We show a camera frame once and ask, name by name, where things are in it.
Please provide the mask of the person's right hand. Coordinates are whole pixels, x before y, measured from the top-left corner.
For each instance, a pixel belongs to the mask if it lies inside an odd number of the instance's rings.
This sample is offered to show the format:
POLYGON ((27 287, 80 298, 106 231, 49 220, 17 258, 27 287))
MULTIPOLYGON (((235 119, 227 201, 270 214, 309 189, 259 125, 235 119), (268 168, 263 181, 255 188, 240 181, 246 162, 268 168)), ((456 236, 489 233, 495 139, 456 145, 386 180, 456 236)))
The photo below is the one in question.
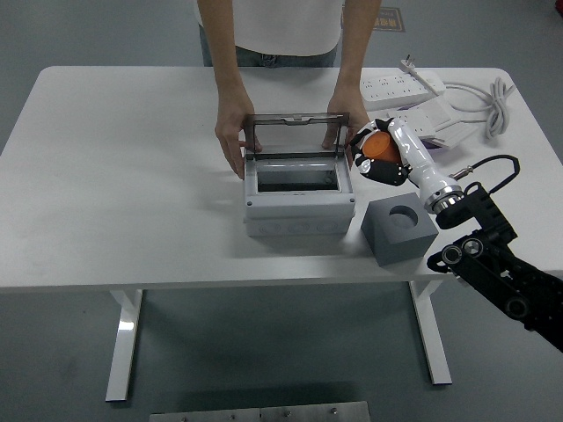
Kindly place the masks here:
POLYGON ((245 118, 254 114, 252 101, 245 91, 219 94, 215 135, 230 168, 240 178, 245 178, 245 160, 242 148, 261 152, 262 146, 256 136, 239 140, 245 118))

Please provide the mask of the person's left hand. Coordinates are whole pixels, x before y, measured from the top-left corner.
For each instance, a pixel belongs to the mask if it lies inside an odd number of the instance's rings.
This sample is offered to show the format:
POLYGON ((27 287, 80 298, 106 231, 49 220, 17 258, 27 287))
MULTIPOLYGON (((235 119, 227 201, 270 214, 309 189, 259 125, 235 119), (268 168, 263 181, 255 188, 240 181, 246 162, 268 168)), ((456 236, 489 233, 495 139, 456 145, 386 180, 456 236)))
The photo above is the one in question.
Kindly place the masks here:
POLYGON ((344 145, 348 147, 354 136, 370 122, 358 85, 336 86, 329 101, 329 113, 347 113, 348 124, 344 145))

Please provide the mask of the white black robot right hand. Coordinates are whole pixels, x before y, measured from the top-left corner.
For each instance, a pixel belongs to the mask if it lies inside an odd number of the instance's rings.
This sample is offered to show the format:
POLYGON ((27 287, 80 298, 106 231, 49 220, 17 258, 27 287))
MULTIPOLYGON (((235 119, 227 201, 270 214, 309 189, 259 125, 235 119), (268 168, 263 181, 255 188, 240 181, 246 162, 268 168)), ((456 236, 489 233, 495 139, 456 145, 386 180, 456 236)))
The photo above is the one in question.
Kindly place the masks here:
POLYGON ((418 135, 400 119, 371 121, 349 147, 362 176, 389 186, 410 181, 430 214, 440 214, 463 196, 458 182, 439 171, 418 135))

